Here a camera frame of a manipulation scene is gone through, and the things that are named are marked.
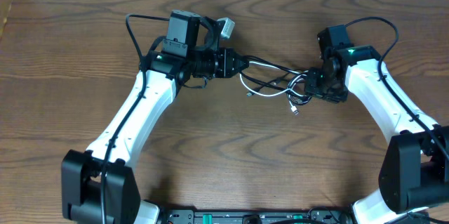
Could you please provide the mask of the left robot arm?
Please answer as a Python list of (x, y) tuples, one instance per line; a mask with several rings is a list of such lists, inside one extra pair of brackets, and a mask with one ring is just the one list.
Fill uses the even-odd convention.
[(228, 79), (249, 62), (220, 46), (235, 23), (174, 10), (168, 31), (147, 53), (137, 50), (139, 71), (128, 97), (107, 128), (83, 152), (61, 163), (62, 215), (76, 223), (159, 223), (159, 206), (143, 200), (134, 175), (159, 117), (191, 78)]

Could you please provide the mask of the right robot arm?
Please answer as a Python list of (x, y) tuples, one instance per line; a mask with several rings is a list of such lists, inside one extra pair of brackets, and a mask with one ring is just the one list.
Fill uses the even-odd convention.
[(304, 92), (331, 103), (354, 94), (388, 144), (378, 189), (351, 206), (354, 223), (436, 223), (426, 212), (448, 202), (448, 127), (423, 113), (372, 46), (355, 46), (344, 25), (317, 35), (323, 65)]

